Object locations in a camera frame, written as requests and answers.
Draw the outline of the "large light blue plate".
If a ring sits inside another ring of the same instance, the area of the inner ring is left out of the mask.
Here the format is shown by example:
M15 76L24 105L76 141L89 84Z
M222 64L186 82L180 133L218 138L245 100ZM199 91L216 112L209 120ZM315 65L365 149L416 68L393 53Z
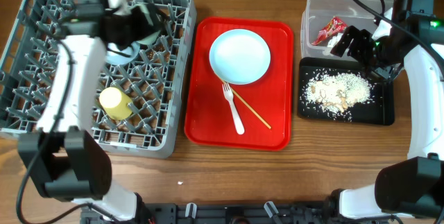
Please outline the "large light blue plate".
M238 28L219 35L212 43L209 62L221 80L247 85L259 80L271 65L271 50L257 33Z

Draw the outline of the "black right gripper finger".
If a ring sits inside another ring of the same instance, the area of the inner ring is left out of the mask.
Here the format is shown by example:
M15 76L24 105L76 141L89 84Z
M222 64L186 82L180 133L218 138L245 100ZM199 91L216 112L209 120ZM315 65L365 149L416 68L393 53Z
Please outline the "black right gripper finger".
M354 27L347 27L339 41L332 47L330 53L332 55L342 57L346 50L348 50L347 55L351 56L352 52L357 49L357 44L361 39L361 31Z
M351 39L348 56L360 63L369 63L371 58L371 34L367 30L350 28L347 36Z

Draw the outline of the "red snack wrapper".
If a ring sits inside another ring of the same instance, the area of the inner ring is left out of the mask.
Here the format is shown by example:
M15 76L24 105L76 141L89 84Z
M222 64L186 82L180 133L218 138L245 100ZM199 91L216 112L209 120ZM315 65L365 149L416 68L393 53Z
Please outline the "red snack wrapper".
M319 30L317 38L311 43L314 46L319 45L327 38L342 33L348 25L339 17L333 17L326 26Z

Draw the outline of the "grey dishwasher rack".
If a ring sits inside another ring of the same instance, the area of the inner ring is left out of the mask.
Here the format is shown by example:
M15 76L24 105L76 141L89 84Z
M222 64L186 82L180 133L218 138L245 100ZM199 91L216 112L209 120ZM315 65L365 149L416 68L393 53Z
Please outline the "grey dishwasher rack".
M34 131L58 64L53 34L76 0L23 0L1 56L1 136ZM129 0L129 6L155 6L166 14L156 40L134 43L119 62L107 55L99 89L116 87L131 99L128 118L111 119L96 103L91 134L103 150L166 158L174 149L182 103L182 84L191 52L194 0Z

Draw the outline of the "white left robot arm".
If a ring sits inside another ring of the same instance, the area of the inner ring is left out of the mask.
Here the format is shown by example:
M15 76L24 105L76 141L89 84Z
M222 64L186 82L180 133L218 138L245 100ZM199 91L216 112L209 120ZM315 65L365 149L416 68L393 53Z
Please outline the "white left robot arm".
M166 18L154 5L77 0L74 14L60 22L50 97L35 132L18 143L24 180L42 197L87 207L113 223L155 222L142 197L112 179L110 158L91 135L92 108L107 53L154 43Z

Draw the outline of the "black waste tray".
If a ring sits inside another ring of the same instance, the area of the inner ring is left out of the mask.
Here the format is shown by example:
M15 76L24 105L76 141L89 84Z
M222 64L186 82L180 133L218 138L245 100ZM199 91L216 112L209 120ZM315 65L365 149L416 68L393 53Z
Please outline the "black waste tray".
M357 106L352 110L353 122L371 123L389 126L395 121L395 108L393 99L392 83L374 83L365 77L364 67L358 62L331 60L322 58L303 58L299 66L299 86L298 95L302 95L302 86L306 84L312 75L307 75L317 69L326 70L328 74L334 75L339 72L351 72L363 76L371 85L374 86L372 95L374 102L368 105ZM328 119L325 114L315 113L314 110L308 110L302 106L302 100L298 99L298 114L310 119Z

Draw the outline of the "red plastic tray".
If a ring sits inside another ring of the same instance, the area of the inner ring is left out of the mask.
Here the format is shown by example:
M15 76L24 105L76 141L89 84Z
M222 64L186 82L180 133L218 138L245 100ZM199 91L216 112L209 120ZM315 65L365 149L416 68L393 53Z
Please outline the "red plastic tray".
M233 85L263 119L268 129L237 97L234 104L245 127L238 135L222 82L212 71L209 52L222 33L243 28L260 35L271 50L271 65L256 82ZM294 37L291 28L280 21L208 17L197 27L191 66L184 131L200 145L277 151L291 136Z

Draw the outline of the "light blue small bowl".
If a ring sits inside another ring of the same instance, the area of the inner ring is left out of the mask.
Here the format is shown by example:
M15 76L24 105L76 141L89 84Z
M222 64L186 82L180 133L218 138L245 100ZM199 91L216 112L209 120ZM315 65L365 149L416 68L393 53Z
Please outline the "light blue small bowl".
M124 50L119 50L116 44L109 43L105 61L112 65L125 65L137 58L139 50L140 45L138 42L133 42Z

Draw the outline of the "rice and food scraps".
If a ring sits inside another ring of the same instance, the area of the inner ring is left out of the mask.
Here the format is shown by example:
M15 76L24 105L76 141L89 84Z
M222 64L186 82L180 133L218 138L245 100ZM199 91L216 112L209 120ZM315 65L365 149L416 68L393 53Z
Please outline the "rice and food scraps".
M299 97L302 106L307 108L303 112L314 110L333 120L341 117L352 121L355 107L374 102L374 86L359 74L339 72L330 75L326 70L317 69L307 75L312 77L302 86Z

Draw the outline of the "yellow plastic cup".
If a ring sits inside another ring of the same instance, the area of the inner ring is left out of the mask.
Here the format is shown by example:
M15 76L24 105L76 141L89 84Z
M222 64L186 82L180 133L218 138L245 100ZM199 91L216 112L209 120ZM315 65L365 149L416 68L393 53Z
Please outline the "yellow plastic cup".
M99 103L113 120L127 119L133 112L128 107L132 99L116 87L105 88L99 95Z

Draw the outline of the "green bowl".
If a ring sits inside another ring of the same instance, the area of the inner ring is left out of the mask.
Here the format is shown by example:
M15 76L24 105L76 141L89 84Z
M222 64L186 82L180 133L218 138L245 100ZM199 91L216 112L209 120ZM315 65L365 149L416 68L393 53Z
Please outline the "green bowl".
M143 38L142 40L138 40L137 42L141 45L150 45L157 41L157 38L160 36L161 31L154 32L150 34L148 37Z

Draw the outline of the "white napkin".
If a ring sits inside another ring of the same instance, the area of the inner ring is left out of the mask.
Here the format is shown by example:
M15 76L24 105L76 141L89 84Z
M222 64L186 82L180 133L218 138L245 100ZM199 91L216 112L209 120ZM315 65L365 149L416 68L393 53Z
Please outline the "white napkin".
M326 56L332 56L331 50L332 48L338 44L343 36L343 33L338 33L334 37L332 37L329 42L327 43L327 46L325 47L325 50L323 51L323 55Z

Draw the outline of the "white plastic fork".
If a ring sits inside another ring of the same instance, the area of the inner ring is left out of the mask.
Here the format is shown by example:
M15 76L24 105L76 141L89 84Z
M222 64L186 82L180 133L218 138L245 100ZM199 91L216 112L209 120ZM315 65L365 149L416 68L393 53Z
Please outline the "white plastic fork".
M227 82L223 82L222 87L223 87L223 95L230 106L235 130L238 135L243 135L245 133L245 129L234 104L234 94L232 92L232 89Z

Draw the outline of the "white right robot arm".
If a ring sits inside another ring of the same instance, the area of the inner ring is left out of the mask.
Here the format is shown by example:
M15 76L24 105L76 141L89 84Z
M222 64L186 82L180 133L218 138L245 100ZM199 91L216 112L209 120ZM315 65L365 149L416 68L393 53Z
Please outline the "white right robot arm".
M405 70L411 98L407 160L382 169L374 184L339 192L338 216L353 222L432 218L443 222L443 20L434 0L394 0L391 17L374 15L373 35L348 27L331 53L347 54L368 75L393 81Z

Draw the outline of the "wooden chopstick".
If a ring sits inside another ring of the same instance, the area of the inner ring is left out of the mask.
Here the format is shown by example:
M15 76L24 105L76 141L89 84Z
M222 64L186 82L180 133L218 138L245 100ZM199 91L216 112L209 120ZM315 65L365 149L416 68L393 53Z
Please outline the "wooden chopstick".
M238 95L238 93L236 91L234 91L232 89L232 92L234 94L234 97L237 97L268 129L271 129L271 125L268 122L266 122L263 119L263 117L261 117L240 95Z

